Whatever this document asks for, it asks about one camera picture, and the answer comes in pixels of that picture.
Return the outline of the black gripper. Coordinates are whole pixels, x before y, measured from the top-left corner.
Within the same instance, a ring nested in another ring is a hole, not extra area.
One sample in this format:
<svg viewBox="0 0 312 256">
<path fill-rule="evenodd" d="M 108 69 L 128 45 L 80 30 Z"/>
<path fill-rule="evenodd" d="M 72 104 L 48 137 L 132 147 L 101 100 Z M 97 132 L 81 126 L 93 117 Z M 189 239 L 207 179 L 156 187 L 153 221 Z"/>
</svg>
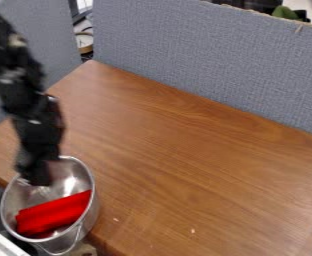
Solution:
<svg viewBox="0 0 312 256">
<path fill-rule="evenodd" d="M 38 103 L 24 115 L 12 117 L 20 148 L 16 170 L 32 186 L 49 186 L 51 160 L 59 159 L 65 123 L 59 99 L 41 95 Z"/>
</svg>

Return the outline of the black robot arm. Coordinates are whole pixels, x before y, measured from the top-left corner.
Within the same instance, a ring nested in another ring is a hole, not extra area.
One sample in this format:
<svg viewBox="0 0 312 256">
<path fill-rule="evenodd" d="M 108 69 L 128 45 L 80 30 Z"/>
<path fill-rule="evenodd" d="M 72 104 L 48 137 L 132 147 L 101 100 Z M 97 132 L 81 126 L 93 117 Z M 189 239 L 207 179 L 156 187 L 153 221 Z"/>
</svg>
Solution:
<svg viewBox="0 0 312 256">
<path fill-rule="evenodd" d="M 65 130 L 59 99 L 45 93 L 42 65 L 26 39 L 1 14 L 0 102 L 20 142 L 14 170 L 29 185 L 48 186 Z"/>
</svg>

